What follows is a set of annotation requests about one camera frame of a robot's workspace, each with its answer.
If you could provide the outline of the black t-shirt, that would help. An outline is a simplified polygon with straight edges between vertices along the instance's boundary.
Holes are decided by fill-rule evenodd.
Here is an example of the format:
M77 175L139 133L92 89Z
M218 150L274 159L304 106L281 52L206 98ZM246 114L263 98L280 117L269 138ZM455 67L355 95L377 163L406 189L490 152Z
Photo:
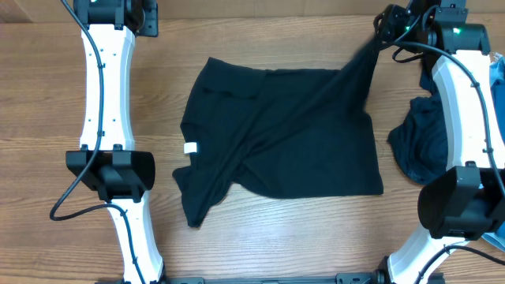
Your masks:
M189 226L232 184L276 199L383 193L365 105L380 52L370 39L341 69L252 69L209 58L181 132L190 164L173 172Z

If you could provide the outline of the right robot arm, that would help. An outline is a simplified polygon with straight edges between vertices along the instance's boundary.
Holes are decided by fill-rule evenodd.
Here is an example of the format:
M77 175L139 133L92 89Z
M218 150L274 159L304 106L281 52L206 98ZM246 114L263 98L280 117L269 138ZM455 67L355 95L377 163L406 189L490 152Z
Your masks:
M387 46L423 54L439 91L447 131L445 173L417 202L419 225L368 276L370 283L441 283L438 266L504 220L504 144L489 83L486 28L467 22L463 1L389 5L374 20Z

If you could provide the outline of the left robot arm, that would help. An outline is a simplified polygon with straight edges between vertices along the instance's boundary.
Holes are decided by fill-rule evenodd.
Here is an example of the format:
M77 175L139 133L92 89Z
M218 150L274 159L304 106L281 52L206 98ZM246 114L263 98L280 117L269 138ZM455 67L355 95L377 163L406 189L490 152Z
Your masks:
M79 148L65 154L75 175L108 210L122 252L123 283L164 283L165 267L149 207L155 181L152 153L135 149L130 117L130 71L136 39L156 37L156 0L66 3L80 26L86 66L84 124Z

